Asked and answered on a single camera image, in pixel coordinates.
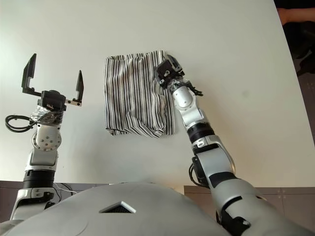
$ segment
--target black and white striped towel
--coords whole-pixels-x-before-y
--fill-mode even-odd
[[[154,77],[163,51],[108,57],[105,62],[105,128],[112,135],[160,137],[175,133],[171,94]]]

